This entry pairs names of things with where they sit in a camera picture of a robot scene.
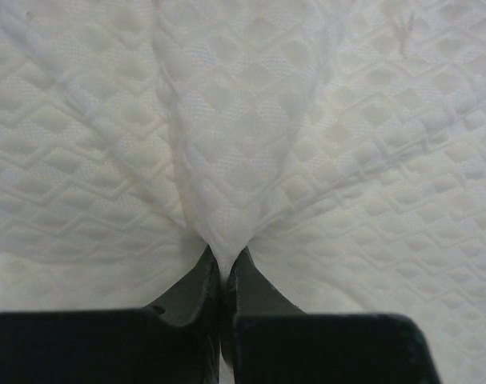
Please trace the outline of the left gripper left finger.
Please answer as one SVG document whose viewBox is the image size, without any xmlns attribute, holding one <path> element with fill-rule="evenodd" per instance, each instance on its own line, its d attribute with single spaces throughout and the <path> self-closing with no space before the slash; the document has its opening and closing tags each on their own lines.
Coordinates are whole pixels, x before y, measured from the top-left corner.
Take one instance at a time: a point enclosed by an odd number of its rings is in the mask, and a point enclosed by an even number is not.
<svg viewBox="0 0 486 384">
<path fill-rule="evenodd" d="M 143 307 L 0 313 L 0 383 L 217 383 L 218 298 L 206 248 Z"/>
</svg>

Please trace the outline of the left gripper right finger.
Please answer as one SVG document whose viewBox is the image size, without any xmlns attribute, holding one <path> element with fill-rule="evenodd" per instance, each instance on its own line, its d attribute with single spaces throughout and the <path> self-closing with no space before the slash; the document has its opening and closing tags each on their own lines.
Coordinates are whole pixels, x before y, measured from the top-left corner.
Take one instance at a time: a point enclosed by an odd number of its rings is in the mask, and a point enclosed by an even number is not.
<svg viewBox="0 0 486 384">
<path fill-rule="evenodd" d="M 248 249 L 224 297 L 224 361 L 237 383 L 438 383 L 420 328 L 399 314 L 307 314 Z"/>
</svg>

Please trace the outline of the cream pillow yellow edge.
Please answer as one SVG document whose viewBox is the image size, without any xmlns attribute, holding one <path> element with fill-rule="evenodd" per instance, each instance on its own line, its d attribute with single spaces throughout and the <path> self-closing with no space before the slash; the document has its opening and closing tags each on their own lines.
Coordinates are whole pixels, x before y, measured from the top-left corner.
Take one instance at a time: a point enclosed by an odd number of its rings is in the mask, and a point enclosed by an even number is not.
<svg viewBox="0 0 486 384">
<path fill-rule="evenodd" d="M 0 311 L 141 306 L 208 245 L 486 383 L 486 1 L 0 1 Z"/>
</svg>

